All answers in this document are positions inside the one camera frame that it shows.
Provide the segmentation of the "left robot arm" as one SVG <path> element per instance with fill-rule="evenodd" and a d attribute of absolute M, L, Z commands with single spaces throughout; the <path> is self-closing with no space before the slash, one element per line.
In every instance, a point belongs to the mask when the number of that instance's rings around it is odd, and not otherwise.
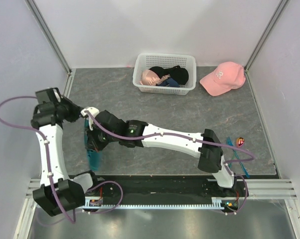
<path fill-rule="evenodd" d="M 62 150 L 63 122 L 75 122 L 82 115 L 82 107 L 60 94 L 58 88 L 35 93 L 31 127 L 36 131 L 41 155 L 39 189 L 33 191 L 35 202 L 50 216 L 79 208 L 85 204 L 85 194 L 94 196 L 100 190 L 91 172 L 71 179 L 67 173 Z"/>

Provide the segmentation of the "teal satin napkin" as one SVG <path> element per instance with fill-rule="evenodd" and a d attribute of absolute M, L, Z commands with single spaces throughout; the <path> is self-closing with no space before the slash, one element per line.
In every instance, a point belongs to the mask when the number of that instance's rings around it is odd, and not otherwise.
<path fill-rule="evenodd" d="M 86 129 L 89 129 L 89 122 L 87 119 L 84 121 L 84 145 L 86 149 L 86 155 L 90 169 L 92 171 L 98 171 L 102 154 L 101 152 L 97 152 L 96 150 L 89 148 Z"/>

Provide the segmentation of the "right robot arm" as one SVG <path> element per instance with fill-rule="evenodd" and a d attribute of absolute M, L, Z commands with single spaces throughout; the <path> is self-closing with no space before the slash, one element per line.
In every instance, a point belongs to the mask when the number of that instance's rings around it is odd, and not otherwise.
<path fill-rule="evenodd" d="M 222 195 L 230 196 L 237 190 L 234 173 L 228 168 L 221 143 L 211 130 L 205 133 L 179 132 L 140 120 L 123 121 L 96 108 L 85 108 L 81 114 L 88 118 L 88 136 L 97 150 L 118 142 L 131 148 L 154 147 L 182 152 L 197 158 L 198 168 L 213 175 Z"/>

